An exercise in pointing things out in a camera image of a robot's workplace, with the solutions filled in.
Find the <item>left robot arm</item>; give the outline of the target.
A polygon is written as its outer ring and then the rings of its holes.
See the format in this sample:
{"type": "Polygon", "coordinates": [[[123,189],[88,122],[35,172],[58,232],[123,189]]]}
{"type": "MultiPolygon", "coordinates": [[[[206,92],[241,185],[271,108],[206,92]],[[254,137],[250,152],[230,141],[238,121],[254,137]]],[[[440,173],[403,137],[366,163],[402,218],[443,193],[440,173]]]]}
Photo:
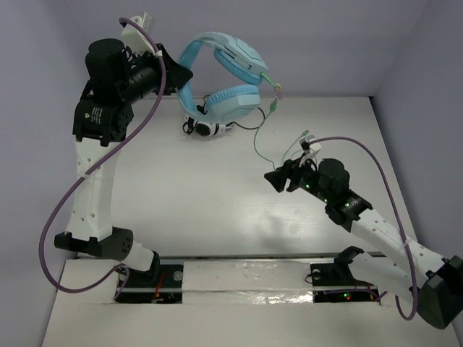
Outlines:
{"type": "Polygon", "coordinates": [[[145,285],[161,276],[159,256],[111,221],[116,163],[134,118],[132,106],[145,96],[170,95],[193,73],[175,62],[162,44],[158,52],[134,53],[120,40],[91,43],[85,57],[89,79],[75,109],[72,133],[77,150],[76,189],[71,218],[54,245],[71,252],[116,260],[145,285]]]}

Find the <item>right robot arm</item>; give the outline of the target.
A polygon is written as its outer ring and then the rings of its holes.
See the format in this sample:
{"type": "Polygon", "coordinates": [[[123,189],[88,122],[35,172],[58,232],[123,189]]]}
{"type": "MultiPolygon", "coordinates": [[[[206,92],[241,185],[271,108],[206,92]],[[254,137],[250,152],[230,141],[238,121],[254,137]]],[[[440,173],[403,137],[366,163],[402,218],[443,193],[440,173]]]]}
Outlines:
{"type": "Polygon", "coordinates": [[[318,198],[325,203],[326,215],[332,222],[391,261],[382,266],[360,249],[344,250],[347,259],[334,266],[340,283],[358,279],[376,284],[416,304],[417,314],[441,330],[462,312],[462,258],[444,257],[403,237],[367,200],[350,189],[350,175],[341,161],[329,158],[316,165],[312,160],[287,160],[264,177],[277,192],[303,189],[318,198]]]}

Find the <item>black white headphones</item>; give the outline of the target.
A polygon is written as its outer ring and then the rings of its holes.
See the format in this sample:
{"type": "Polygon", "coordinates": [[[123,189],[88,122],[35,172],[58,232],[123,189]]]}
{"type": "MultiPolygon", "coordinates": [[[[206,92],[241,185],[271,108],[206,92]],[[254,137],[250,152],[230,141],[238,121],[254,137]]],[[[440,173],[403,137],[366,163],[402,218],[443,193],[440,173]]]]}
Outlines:
{"type": "MultiPolygon", "coordinates": [[[[202,114],[206,114],[209,111],[217,113],[223,119],[224,115],[234,112],[234,108],[237,104],[236,96],[229,97],[218,97],[206,95],[203,98],[202,105],[196,105],[196,111],[202,114]]],[[[194,119],[187,111],[184,114],[184,123],[182,130],[185,134],[192,134],[195,132],[201,137],[212,137],[216,135],[223,135],[234,129],[234,122],[226,123],[205,123],[204,121],[198,121],[194,119]]]]}

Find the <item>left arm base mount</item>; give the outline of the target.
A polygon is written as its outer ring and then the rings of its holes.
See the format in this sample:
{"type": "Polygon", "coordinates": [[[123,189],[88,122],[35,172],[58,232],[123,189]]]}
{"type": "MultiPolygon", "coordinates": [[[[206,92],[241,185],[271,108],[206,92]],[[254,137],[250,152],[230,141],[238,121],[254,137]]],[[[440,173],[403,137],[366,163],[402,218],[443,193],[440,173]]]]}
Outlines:
{"type": "Polygon", "coordinates": [[[160,264],[156,278],[130,271],[128,280],[116,297],[120,304],[181,304],[183,264],[160,264]]]}

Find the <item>light blue headphones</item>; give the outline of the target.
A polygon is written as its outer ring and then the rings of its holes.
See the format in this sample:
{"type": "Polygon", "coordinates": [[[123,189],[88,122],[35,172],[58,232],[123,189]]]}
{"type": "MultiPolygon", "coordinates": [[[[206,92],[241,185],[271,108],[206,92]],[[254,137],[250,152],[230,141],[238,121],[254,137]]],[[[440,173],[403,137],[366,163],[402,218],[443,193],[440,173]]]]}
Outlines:
{"type": "Polygon", "coordinates": [[[268,67],[261,55],[237,36],[216,31],[203,32],[186,45],[178,62],[192,71],[200,52],[212,57],[212,71],[201,64],[199,82],[193,77],[178,90],[184,112],[196,121],[225,124],[245,117],[260,105],[259,86],[268,67]]]}

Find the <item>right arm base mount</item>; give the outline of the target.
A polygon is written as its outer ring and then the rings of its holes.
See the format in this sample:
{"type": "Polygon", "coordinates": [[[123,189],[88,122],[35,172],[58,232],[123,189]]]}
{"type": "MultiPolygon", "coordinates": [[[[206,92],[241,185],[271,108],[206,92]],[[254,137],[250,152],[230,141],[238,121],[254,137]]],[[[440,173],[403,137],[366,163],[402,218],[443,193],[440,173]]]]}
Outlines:
{"type": "Polygon", "coordinates": [[[312,286],[315,303],[381,302],[380,293],[371,283],[355,279],[349,269],[353,259],[365,252],[350,246],[334,257],[331,263],[311,264],[304,281],[312,286]]]}

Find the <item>silver taped base cover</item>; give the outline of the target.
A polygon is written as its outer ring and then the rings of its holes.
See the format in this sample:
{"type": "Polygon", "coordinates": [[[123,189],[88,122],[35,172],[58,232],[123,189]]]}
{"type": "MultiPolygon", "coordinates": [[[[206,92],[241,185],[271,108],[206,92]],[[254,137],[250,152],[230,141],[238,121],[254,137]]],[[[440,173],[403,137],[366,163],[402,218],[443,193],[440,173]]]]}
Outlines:
{"type": "Polygon", "coordinates": [[[294,260],[202,260],[184,264],[184,304],[312,304],[310,264],[294,260]]]}

